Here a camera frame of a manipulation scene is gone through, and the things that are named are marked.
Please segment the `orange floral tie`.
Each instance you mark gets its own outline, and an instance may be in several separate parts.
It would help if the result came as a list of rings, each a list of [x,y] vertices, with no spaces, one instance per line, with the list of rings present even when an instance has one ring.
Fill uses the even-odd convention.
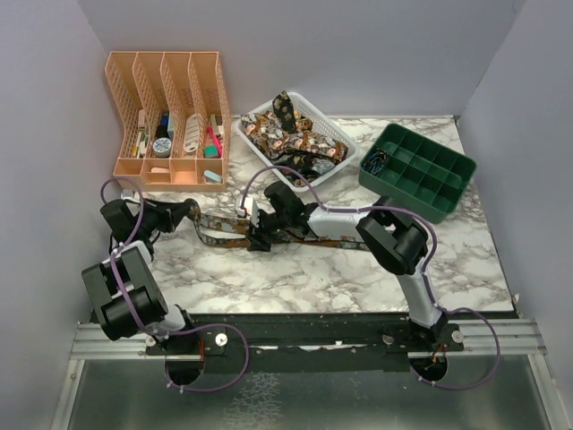
[[[296,221],[285,211],[267,213],[257,210],[257,220],[252,222],[251,217],[229,218],[211,215],[201,211],[200,205],[194,199],[187,199],[184,203],[190,205],[187,218],[195,227],[196,234],[201,242],[213,247],[244,248],[250,252],[269,252],[273,245],[304,244],[332,248],[342,248],[357,251],[368,251],[367,245],[360,237],[333,235],[319,235],[314,233],[307,222],[311,209],[316,209],[316,203],[307,204],[302,212],[303,220]]]

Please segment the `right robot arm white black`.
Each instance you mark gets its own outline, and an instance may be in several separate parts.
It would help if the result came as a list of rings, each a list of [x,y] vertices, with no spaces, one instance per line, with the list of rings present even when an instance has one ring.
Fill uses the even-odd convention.
[[[396,276],[408,306],[408,335],[413,343],[431,350],[442,342],[448,317],[436,304],[428,274],[431,229],[413,212],[390,207],[388,197],[366,208],[305,203],[281,182],[269,185],[264,195],[272,213],[258,208],[246,195],[235,204],[237,215],[249,219],[251,251],[268,252],[271,240],[282,232],[306,242],[361,245],[385,271]]]

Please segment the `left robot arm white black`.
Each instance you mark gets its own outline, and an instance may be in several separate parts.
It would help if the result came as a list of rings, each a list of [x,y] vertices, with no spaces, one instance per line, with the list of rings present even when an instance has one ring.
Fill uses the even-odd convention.
[[[155,233],[172,233],[192,208],[179,203],[145,200],[132,214],[125,200],[105,203],[100,213],[111,228],[106,260],[82,271],[81,277],[102,331],[110,340],[147,333],[184,354],[197,345],[198,332],[189,314],[167,303],[150,271]]]

